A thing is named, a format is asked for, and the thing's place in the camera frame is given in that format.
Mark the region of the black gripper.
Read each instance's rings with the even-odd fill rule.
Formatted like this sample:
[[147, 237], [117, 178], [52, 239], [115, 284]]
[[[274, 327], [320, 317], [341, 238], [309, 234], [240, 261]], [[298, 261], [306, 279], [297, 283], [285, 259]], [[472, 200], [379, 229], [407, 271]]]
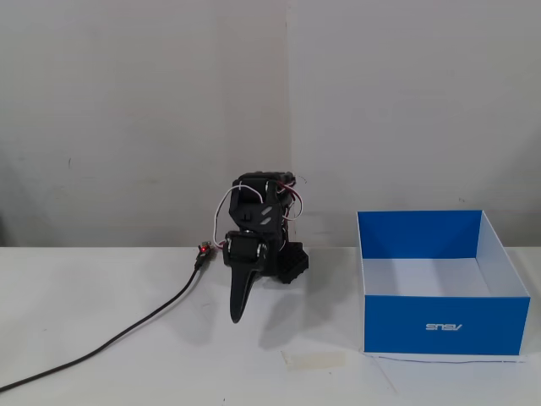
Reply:
[[267, 266], [268, 243], [258, 233], [230, 231], [222, 249], [226, 266], [232, 270], [230, 316], [238, 323], [245, 311], [258, 272]]

